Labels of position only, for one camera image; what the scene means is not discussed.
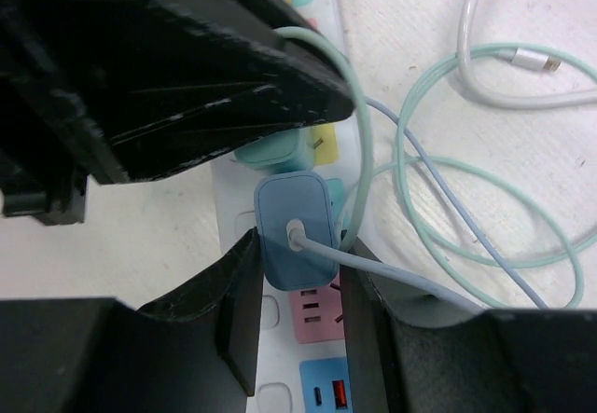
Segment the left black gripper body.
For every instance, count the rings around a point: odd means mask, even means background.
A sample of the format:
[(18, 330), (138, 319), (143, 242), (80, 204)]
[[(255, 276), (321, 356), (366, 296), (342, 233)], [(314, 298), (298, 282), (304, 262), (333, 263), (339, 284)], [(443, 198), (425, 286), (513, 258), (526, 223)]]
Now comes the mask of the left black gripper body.
[(88, 174), (69, 158), (25, 163), (1, 151), (1, 215), (32, 217), (44, 226), (67, 226), (85, 220)]

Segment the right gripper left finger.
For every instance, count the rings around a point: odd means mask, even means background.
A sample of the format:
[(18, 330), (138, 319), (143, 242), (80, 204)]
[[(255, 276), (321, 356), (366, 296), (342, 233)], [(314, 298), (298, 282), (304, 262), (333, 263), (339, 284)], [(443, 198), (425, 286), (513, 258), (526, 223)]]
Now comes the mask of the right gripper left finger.
[(5, 412), (243, 412), (256, 391), (264, 270), (257, 231), (171, 292), (5, 300)]

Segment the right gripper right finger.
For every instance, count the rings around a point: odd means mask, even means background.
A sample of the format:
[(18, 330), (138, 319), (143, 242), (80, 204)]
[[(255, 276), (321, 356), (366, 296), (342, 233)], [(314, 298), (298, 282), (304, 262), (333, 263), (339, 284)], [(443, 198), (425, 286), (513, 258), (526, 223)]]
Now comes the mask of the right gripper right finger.
[(340, 270), (357, 412), (592, 412), (592, 310), (484, 310)]

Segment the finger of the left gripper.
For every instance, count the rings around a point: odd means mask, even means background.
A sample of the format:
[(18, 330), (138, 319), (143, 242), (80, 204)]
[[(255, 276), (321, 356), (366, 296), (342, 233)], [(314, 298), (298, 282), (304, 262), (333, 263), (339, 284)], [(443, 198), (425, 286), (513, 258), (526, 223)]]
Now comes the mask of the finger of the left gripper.
[(1, 146), (128, 184), (348, 118), (345, 80), (285, 26), (308, 27), (285, 0), (1, 0)]

